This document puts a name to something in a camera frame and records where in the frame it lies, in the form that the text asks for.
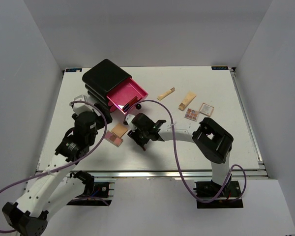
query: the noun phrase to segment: white wall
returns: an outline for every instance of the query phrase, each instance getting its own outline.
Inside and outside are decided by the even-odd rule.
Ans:
[[[237,79],[266,168],[279,180],[295,224],[295,0],[272,2]]]
[[[0,189],[33,175],[61,76],[23,0],[0,0]],[[0,195],[1,229],[9,229],[4,203],[23,188]]]
[[[25,0],[61,68],[237,66],[272,0]]]

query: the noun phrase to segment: red object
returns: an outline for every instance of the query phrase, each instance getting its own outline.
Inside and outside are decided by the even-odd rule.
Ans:
[[[138,100],[145,99],[148,93],[141,88],[131,77],[128,77],[107,94],[109,105],[117,107],[122,113],[122,108],[137,96]]]

